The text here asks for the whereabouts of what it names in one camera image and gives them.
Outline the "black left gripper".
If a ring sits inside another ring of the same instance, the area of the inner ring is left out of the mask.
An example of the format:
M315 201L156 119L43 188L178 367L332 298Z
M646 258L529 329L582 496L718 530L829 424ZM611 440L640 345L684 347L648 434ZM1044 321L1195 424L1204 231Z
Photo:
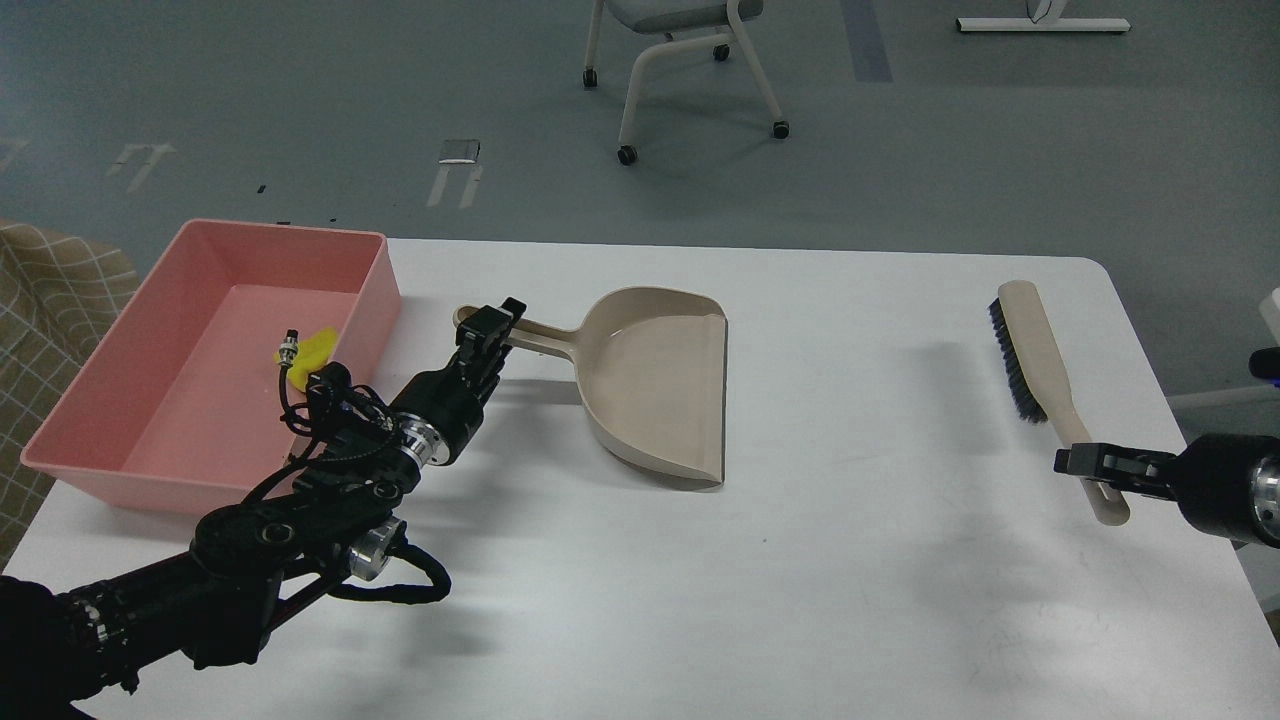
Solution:
M512 350L509 336L526 309L512 297L497 307L456 309L457 360L420 372L390 402L404 451L421 468L451 465L476 436Z

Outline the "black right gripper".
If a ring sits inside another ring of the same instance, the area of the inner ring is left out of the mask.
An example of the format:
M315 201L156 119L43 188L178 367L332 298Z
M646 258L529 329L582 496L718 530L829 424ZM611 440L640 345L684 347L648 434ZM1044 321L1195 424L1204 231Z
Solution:
M1272 436L1207 434L1178 456L1073 443L1056 452L1053 471L1091 478L1116 492L1175 501L1199 532L1277 547L1277 451ZM1157 477L1169 464L1170 483Z

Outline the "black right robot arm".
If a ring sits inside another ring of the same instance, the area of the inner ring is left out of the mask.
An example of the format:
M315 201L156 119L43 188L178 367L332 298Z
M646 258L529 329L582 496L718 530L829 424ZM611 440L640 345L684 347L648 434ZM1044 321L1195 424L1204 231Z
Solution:
M1199 533L1277 547L1277 437L1211 433L1179 454L1096 442L1075 409L1059 355L1014 396L1023 419L1055 428L1061 447L1053 471L1080 482L1101 524L1128 523L1126 497L1140 495L1174 503Z

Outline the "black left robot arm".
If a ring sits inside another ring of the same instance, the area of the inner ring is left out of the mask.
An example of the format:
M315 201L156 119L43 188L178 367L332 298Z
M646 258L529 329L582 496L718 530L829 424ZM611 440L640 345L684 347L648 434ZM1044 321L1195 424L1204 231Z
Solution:
M302 454L206 514L186 552L54 593L3 578L3 716L81 719L76 707L173 653L196 669L253 664L280 625L324 597L435 603L445 568L396 509L429 466L458 459L483 424L525 305L466 311L456 351L385 402L340 363L311 372L282 419Z

